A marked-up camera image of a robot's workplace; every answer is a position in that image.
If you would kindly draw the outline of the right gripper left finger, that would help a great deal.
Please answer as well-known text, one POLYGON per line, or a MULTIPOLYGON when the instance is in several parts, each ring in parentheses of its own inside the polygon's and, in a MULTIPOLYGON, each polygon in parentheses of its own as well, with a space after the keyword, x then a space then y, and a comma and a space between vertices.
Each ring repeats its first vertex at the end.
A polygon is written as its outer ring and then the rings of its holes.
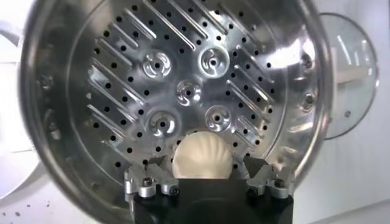
POLYGON ((179 181, 161 165, 165 156, 147 160, 146 164, 134 164, 124 172, 124 191, 126 200, 131 195, 141 198, 152 198, 159 193, 167 196, 176 196, 179 190, 179 181))

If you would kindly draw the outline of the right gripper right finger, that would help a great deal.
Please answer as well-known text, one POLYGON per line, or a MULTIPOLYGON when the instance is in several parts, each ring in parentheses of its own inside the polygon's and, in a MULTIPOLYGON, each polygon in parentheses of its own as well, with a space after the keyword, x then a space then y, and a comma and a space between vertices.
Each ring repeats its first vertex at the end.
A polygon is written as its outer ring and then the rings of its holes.
POLYGON ((245 156, 243 164, 249 174, 246 184, 256 196, 264 195, 266 189, 270 190, 276 199, 286 199, 294 195, 295 178, 290 167, 279 169, 264 159, 251 156, 245 156))

